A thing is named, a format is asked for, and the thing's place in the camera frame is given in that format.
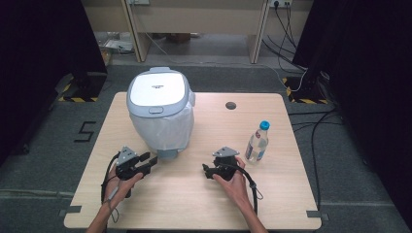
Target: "finger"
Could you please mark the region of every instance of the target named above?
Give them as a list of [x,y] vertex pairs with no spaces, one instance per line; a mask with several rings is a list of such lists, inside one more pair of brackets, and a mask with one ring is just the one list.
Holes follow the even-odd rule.
[[138,174],[134,175],[134,177],[132,177],[131,180],[133,180],[133,183],[137,183],[142,178],[143,178],[143,173],[138,173]]
[[221,185],[224,185],[226,183],[226,181],[218,174],[213,174],[212,177],[213,177],[213,180],[220,183]]
[[112,169],[109,172],[110,175],[115,175],[116,174],[116,164],[113,165]]
[[245,162],[243,162],[242,158],[240,158],[239,156],[235,156],[237,163],[239,164],[239,167],[241,168],[245,168]]

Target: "yellow black warning tape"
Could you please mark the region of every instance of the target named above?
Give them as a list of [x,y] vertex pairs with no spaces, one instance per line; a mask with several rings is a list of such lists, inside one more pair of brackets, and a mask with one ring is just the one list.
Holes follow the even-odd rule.
[[64,86],[61,97],[58,101],[61,102],[96,102],[103,83],[106,78],[102,77],[90,77],[91,83],[94,84],[93,88],[87,90],[78,89],[75,85],[72,85],[74,78],[72,77],[69,83]]
[[294,102],[294,103],[301,103],[301,104],[327,104],[326,99],[294,98],[293,97],[293,92],[291,91],[291,88],[288,86],[288,79],[283,78],[282,81],[283,81],[284,85],[287,87],[286,93],[288,95],[289,101]]

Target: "hole in table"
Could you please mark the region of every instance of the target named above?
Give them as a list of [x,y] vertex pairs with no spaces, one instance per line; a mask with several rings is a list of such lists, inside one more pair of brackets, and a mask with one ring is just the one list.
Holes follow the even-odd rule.
[[229,110],[234,110],[236,109],[236,104],[234,102],[227,102],[226,103],[226,108]]

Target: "water bottle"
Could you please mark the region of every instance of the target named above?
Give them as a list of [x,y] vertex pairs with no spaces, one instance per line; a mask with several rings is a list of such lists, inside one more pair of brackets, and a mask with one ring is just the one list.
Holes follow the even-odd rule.
[[251,136],[245,152],[247,161],[256,163],[263,158],[264,151],[266,150],[266,146],[269,143],[269,139],[267,138],[267,130],[269,129],[269,126],[270,123],[266,120],[263,120],[260,123],[257,132]]

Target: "black curtain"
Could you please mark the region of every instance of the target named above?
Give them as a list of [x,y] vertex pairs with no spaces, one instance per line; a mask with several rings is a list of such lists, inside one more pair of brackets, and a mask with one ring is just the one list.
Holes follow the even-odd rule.
[[[294,62],[314,65],[340,1],[315,0]],[[412,14],[410,1],[348,1],[345,26],[320,54],[338,108],[365,160],[412,229]]]
[[80,0],[7,1],[0,13],[1,164],[33,133],[63,76],[107,71]]

